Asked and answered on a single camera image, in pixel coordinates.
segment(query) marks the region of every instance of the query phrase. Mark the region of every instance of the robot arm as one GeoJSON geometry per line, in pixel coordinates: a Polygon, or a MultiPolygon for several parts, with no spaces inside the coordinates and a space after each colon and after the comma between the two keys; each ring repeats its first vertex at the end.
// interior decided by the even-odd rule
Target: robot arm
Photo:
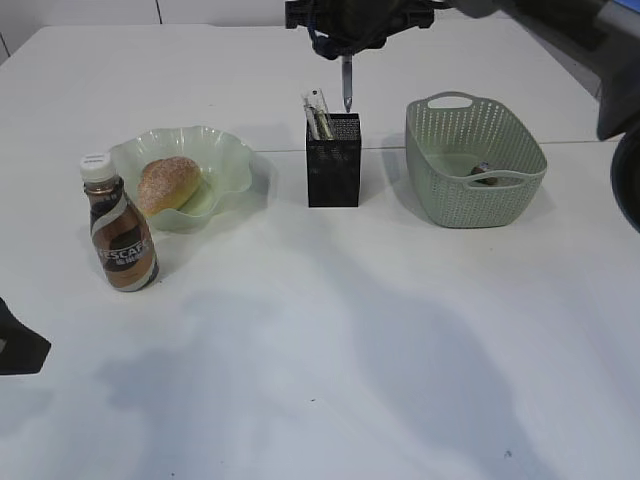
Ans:
{"type": "Polygon", "coordinates": [[[451,7],[473,18],[503,10],[600,77],[598,138],[626,133],[612,184],[640,231],[640,0],[297,0],[286,3],[286,25],[307,27],[316,53],[333,60],[381,48],[408,28],[428,28],[434,10],[451,7]]]}

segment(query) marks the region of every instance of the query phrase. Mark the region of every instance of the glass bowl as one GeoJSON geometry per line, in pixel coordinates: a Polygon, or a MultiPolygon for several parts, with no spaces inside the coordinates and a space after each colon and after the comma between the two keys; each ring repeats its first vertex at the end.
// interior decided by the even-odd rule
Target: glass bowl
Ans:
{"type": "Polygon", "coordinates": [[[254,152],[240,139],[210,127],[158,128],[149,130],[111,149],[118,174],[134,203],[145,165],[174,156],[189,157],[202,170],[202,182],[180,209],[168,208],[147,221],[158,230],[189,231],[202,227],[216,213],[225,195],[251,186],[249,165],[254,152]]]}

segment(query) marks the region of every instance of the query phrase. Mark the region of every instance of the black object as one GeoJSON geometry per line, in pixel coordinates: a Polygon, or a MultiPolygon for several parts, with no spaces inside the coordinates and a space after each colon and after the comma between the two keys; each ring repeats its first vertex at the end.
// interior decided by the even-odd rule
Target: black object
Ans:
{"type": "Polygon", "coordinates": [[[611,186],[620,210],[640,232],[640,125],[627,133],[616,149],[611,186]]]}
{"type": "Polygon", "coordinates": [[[0,375],[38,373],[51,343],[14,317],[0,298],[0,375]]]}
{"type": "Polygon", "coordinates": [[[600,77],[600,140],[633,130],[640,120],[640,11],[606,0],[494,3],[600,77]]]}
{"type": "Polygon", "coordinates": [[[382,48],[387,37],[409,28],[429,28],[434,10],[447,8],[448,3],[431,0],[295,0],[285,3],[285,24],[307,27],[313,50],[335,60],[382,48]]]}
{"type": "Polygon", "coordinates": [[[357,207],[360,197],[360,117],[329,115],[334,140],[315,140],[307,123],[307,188],[310,207],[357,207]]]}

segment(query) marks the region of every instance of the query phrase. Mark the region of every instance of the nescafe logo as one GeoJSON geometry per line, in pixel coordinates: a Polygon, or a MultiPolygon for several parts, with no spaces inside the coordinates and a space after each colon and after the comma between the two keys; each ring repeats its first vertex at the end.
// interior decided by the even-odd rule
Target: nescafe logo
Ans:
{"type": "Polygon", "coordinates": [[[130,265],[136,263],[149,251],[149,240],[142,239],[133,245],[117,250],[105,250],[97,248],[98,256],[108,262],[118,266],[130,265]]]}

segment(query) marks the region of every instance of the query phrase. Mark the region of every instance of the basket handle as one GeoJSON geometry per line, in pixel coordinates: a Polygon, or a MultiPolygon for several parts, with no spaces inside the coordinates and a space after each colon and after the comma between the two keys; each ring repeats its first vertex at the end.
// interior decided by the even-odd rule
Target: basket handle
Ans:
{"type": "MultiPolygon", "coordinates": [[[[440,110],[441,109],[440,107],[432,107],[431,102],[433,102],[434,100],[439,100],[441,98],[466,98],[467,100],[471,101],[471,105],[473,105],[479,100],[478,97],[474,97],[473,95],[470,95],[468,93],[450,91],[450,92],[437,93],[435,95],[432,95],[431,97],[425,98],[424,104],[430,110],[440,110]]],[[[469,108],[471,105],[467,107],[453,107],[453,108],[469,108]]]]}
{"type": "Polygon", "coordinates": [[[529,173],[512,172],[510,170],[491,170],[489,172],[478,173],[477,175],[469,175],[468,177],[464,178],[464,180],[462,181],[462,184],[464,185],[465,188],[468,188],[469,190],[483,190],[483,191],[511,190],[513,188],[521,187],[525,180],[529,180],[531,179],[531,177],[534,177],[534,176],[535,175],[531,175],[529,173]],[[474,185],[478,180],[484,180],[485,178],[515,178],[520,181],[515,185],[505,185],[502,187],[492,186],[492,185],[483,185],[483,186],[478,186],[477,184],[474,185]]]}

